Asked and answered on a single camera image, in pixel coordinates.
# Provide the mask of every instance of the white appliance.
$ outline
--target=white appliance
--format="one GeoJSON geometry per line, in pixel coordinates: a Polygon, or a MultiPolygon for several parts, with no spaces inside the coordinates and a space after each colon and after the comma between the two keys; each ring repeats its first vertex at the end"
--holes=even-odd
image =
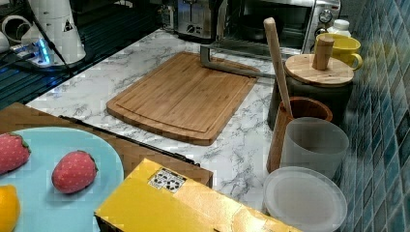
{"type": "MultiPolygon", "coordinates": [[[[67,65],[85,57],[83,44],[73,23],[70,0],[29,0],[29,4],[46,36],[54,43],[67,65]]],[[[21,44],[31,43],[39,48],[39,55],[28,62],[41,68],[65,65],[35,23],[21,38],[21,44]]]]}

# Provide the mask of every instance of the blue light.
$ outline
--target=blue light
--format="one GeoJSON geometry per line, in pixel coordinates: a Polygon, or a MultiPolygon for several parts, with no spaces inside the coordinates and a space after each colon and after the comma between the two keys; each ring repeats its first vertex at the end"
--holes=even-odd
{"type": "Polygon", "coordinates": [[[42,49],[42,51],[43,51],[45,61],[46,61],[47,63],[50,63],[50,59],[49,59],[49,57],[48,57],[47,49],[45,48],[45,44],[44,44],[43,40],[40,40],[40,47],[41,47],[41,49],[42,49]]]}

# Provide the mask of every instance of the light blue plate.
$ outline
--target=light blue plate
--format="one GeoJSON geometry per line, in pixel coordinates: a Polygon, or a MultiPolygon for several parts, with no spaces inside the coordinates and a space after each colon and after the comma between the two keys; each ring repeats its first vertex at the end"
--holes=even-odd
{"type": "Polygon", "coordinates": [[[32,153],[24,165],[0,175],[0,186],[14,185],[20,200],[21,214],[14,232],[98,231],[94,211],[124,180],[115,150],[82,130],[36,128],[15,133],[24,138],[32,153]],[[91,154],[99,172],[86,189],[63,194],[53,186],[51,174],[64,155],[76,150],[91,154]]]}

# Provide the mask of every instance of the wooden lid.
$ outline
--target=wooden lid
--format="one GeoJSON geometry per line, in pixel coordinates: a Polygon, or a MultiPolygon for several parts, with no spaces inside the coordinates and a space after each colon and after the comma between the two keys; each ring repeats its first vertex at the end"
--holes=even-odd
{"type": "Polygon", "coordinates": [[[324,71],[312,67],[314,54],[292,56],[286,60],[285,70],[293,78],[319,87],[341,87],[353,79],[353,70],[343,62],[330,58],[328,68],[324,71]]]}

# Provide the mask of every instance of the yellow fruit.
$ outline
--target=yellow fruit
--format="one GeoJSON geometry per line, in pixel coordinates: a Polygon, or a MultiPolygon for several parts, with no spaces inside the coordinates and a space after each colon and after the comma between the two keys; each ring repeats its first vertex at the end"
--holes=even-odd
{"type": "Polygon", "coordinates": [[[20,215],[20,203],[14,186],[0,187],[0,232],[12,232],[20,215]]]}

